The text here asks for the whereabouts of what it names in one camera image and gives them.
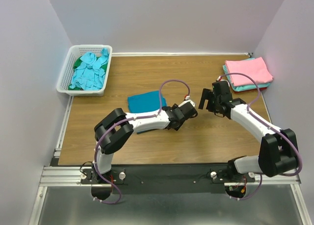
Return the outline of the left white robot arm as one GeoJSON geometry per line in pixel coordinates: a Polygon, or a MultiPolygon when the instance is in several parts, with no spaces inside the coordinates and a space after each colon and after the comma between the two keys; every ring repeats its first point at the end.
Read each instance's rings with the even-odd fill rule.
{"type": "Polygon", "coordinates": [[[133,133],[162,129],[177,131],[184,122],[197,115],[195,103],[191,100],[144,113],[114,109],[94,128],[96,146],[92,178],[98,183],[106,183],[109,180],[108,173],[111,171],[114,153],[124,146],[133,133]]]}

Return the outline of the teal blue t-shirt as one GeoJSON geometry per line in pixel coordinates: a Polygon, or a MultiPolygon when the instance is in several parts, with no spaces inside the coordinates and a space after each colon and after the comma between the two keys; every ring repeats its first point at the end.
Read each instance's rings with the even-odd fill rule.
{"type": "Polygon", "coordinates": [[[131,114],[157,112],[160,109],[158,90],[130,96],[127,101],[128,113],[131,114]]]}

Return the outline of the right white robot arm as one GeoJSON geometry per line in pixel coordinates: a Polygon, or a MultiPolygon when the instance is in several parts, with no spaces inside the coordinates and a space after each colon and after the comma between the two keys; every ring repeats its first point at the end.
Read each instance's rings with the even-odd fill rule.
{"type": "Polygon", "coordinates": [[[212,89],[203,89],[199,108],[237,122],[260,143],[258,155],[228,161],[226,177],[230,181],[236,182],[250,172],[268,177],[293,176],[293,169],[301,169],[295,133],[291,129],[272,125],[256,114],[245,101],[233,98],[226,81],[214,82],[212,89]]]}

